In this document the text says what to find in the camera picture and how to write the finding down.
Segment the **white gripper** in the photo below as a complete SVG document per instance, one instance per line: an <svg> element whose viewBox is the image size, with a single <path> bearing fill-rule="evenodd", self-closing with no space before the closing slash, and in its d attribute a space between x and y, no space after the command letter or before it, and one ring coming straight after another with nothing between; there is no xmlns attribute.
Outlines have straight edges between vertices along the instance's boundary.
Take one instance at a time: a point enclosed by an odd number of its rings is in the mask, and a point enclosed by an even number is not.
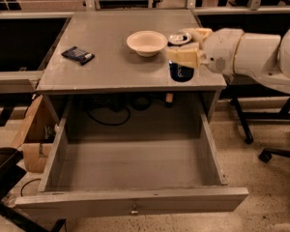
<svg viewBox="0 0 290 232"><path fill-rule="evenodd" d="M169 61L197 69L208 60L208 68L213 73L231 75L234 72L236 49L245 33L242 29L223 28L213 33L211 28L185 28L184 32L191 36L192 43L169 46L166 49Z"/></svg>

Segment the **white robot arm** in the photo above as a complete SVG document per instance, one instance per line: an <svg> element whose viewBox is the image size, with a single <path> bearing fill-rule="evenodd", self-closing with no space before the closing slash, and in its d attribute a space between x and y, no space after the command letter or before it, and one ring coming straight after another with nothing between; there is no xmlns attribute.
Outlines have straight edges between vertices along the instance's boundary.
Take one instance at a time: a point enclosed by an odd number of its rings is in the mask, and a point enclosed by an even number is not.
<svg viewBox="0 0 290 232"><path fill-rule="evenodd" d="M232 28L185 28L183 32L191 42L169 46L170 62L194 69L205 66L225 76L245 75L290 95L290 29L283 36Z"/></svg>

